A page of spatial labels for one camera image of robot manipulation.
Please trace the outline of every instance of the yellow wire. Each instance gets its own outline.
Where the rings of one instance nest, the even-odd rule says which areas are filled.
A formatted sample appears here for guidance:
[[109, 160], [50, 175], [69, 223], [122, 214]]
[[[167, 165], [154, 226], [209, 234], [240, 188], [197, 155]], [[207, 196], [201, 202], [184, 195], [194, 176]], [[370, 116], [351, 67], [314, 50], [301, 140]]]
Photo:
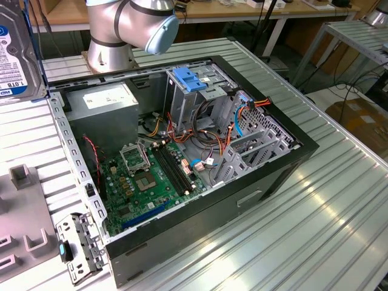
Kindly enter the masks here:
[[208, 131], [206, 131], [206, 130], [200, 130], [200, 132], [209, 133], [209, 134], [213, 135], [213, 136], [217, 139], [218, 145], [219, 145], [219, 154], [222, 156], [222, 145], [221, 145], [221, 141], [219, 140], [219, 137], [216, 136], [214, 133], [208, 132]]
[[160, 119], [158, 118], [158, 121], [156, 122], [156, 126], [155, 126], [154, 131], [147, 136], [155, 136], [157, 134], [158, 129], [159, 129], [159, 122], [160, 122]]
[[261, 101], [255, 101], [255, 103], [264, 103], [264, 102], [268, 102], [268, 98], [265, 100], [261, 100]]

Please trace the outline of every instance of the table leg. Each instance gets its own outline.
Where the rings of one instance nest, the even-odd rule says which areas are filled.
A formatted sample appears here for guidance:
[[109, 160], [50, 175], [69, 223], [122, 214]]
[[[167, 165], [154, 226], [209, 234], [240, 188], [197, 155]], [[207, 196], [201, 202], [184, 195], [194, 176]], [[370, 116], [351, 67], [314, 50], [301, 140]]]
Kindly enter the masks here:
[[296, 86], [296, 82], [299, 81], [301, 75], [302, 75], [302, 72], [304, 71], [304, 68], [306, 67], [307, 63], [310, 61], [312, 55], [314, 54], [316, 48], [319, 46], [319, 44], [321, 43], [322, 39], [323, 39], [323, 36], [326, 32], [326, 24], [323, 24], [322, 27], [320, 28], [320, 30], [318, 31], [318, 33], [316, 34], [313, 42], [311, 43], [309, 49], [306, 51], [306, 54], [304, 55], [301, 63], [299, 64], [296, 72], [295, 72], [295, 75], [293, 76], [292, 80], [291, 80], [291, 84]]
[[[350, 13], [345, 21], [351, 21], [353, 20], [354, 16], [356, 15], [356, 13], [352, 12]], [[319, 68], [320, 65], [322, 65], [322, 63], [329, 57], [330, 53], [333, 51], [333, 49], [335, 48], [335, 46], [337, 45], [338, 43], [338, 39], [337, 38], [333, 38], [332, 42], [329, 44], [329, 46], [327, 46], [325, 52], [323, 53], [321, 59], [319, 59], [319, 62], [316, 64], [316, 67]]]
[[266, 49], [264, 50], [263, 56], [270, 56], [271, 55], [272, 50], [273, 50], [276, 42], [278, 41], [279, 35], [280, 35], [286, 21], [287, 21], [287, 18], [281, 18], [281, 19], [277, 20], [275, 28], [273, 29], [271, 37], [267, 43]]

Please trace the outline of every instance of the white label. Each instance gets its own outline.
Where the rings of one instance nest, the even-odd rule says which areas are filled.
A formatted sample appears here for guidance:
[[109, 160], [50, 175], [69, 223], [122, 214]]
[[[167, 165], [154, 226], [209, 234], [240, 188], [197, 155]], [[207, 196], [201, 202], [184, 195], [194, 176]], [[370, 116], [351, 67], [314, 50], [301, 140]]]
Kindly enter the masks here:
[[213, 162], [214, 162], [213, 158], [207, 158], [206, 161], [205, 161], [205, 164], [212, 165]]
[[366, 123], [375, 123], [376, 121], [370, 117], [369, 115], [364, 115], [361, 116], [361, 118], [366, 122]]
[[87, 108], [94, 109], [118, 102], [123, 102], [128, 98], [128, 92], [124, 88], [112, 88], [99, 92], [85, 94], [84, 101]]
[[0, 25], [0, 97], [17, 95], [27, 89], [27, 80], [19, 60], [7, 51], [10, 43], [8, 28]]
[[355, 104], [355, 103], [349, 103], [348, 106], [353, 109], [354, 111], [358, 111], [358, 110], [361, 110], [361, 107], [358, 106], [358, 104]]

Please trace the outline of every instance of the aluminum table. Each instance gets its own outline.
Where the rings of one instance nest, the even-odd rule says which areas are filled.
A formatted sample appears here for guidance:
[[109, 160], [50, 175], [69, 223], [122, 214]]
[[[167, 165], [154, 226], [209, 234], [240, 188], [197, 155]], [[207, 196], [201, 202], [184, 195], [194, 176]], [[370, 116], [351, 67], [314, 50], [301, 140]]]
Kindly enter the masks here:
[[[221, 55], [320, 146], [269, 199], [120, 290], [373, 290], [388, 272], [388, 165], [237, 42], [135, 50], [140, 65]], [[45, 63], [50, 79], [87, 75], [83, 59]], [[85, 207], [45, 101], [0, 107], [0, 171], [38, 168], [53, 223]], [[78, 287], [57, 256], [0, 290], [114, 290], [107, 266]]]
[[353, 80], [362, 74], [363, 67], [366, 65], [368, 59], [376, 62], [378, 65], [388, 64], [388, 53], [382, 50], [383, 44], [388, 43], [388, 28], [375, 28], [361, 20], [328, 22], [322, 25], [309, 49], [306, 51], [292, 79], [293, 85], [296, 85], [299, 81], [304, 68], [326, 33], [334, 36], [334, 39], [317, 63], [317, 67], [329, 57], [332, 50], [340, 41], [364, 55], [364, 60], [359, 65], [358, 70], [356, 70], [358, 74], [353, 77]]

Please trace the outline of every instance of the hard drive label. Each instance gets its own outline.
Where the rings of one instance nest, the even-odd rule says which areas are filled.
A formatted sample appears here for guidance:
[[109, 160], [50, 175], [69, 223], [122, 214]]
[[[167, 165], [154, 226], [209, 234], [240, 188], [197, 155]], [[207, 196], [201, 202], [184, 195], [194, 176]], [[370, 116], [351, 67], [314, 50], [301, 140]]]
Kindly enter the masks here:
[[19, 60], [7, 51], [11, 41], [8, 28], [0, 25], [0, 97], [20, 94], [28, 85]]

